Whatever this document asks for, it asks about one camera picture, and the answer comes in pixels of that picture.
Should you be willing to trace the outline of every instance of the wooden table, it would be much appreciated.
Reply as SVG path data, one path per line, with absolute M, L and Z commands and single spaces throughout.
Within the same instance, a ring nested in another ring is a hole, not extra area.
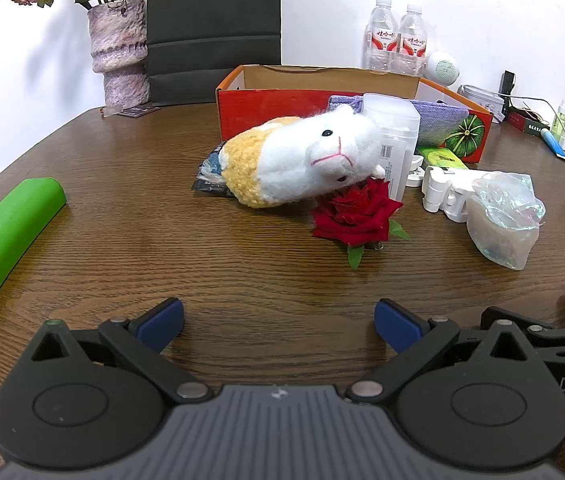
M 187 321 L 165 354 L 213 386 L 342 388 L 389 355 L 371 323 L 381 297 L 424 317 L 499 304 L 565 324 L 565 163 L 537 137 L 494 126 L 479 165 L 530 174 L 547 206 L 521 272 L 486 260 L 465 225 L 425 212 L 418 189 L 395 216 L 412 241 L 351 270 L 341 244 L 310 235 L 311 201 L 251 210 L 191 192 L 218 139 L 214 105 L 139 119 L 91 110 L 0 174 L 0 199 L 36 176 L 57 178 L 68 199 L 0 289 L 0 384 L 45 319 L 92 328 L 169 295 Z

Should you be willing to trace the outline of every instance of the red cardboard box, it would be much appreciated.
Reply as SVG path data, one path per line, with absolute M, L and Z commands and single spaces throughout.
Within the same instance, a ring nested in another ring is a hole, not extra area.
M 220 137 L 230 139 L 276 117 L 322 113 L 335 94 L 366 92 L 468 108 L 482 120 L 485 132 L 477 149 L 462 160 L 480 161 L 493 117 L 489 110 L 422 77 L 361 68 L 240 65 L 216 89 Z

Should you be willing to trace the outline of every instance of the purple towel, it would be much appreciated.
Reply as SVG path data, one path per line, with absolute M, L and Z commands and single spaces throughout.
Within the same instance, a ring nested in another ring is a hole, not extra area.
M 440 146 L 447 137 L 456 132 L 460 123 L 469 115 L 469 111 L 461 106 L 444 103 L 430 103 L 409 99 L 420 114 L 420 130 L 418 146 Z M 332 95 L 329 97 L 327 111 L 338 105 L 347 104 L 355 113 L 362 111 L 362 96 Z

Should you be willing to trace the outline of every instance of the vase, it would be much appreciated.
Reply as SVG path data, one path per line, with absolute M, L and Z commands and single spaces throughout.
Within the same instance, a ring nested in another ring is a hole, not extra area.
M 149 101 L 144 0 L 115 0 L 89 9 L 93 69 L 104 75 L 104 103 L 131 108 Z

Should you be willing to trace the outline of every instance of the blue tube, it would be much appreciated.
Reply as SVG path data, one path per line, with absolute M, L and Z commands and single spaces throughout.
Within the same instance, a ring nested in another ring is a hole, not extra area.
M 558 144 L 558 141 L 553 138 L 553 135 L 551 134 L 551 132 L 549 130 L 544 128 L 540 132 L 540 136 L 544 139 L 547 146 L 549 148 L 551 148 L 551 151 L 555 153 L 555 156 L 558 156 L 558 157 L 563 158 L 565 160 L 565 150 L 563 150 L 560 147 L 560 145 Z

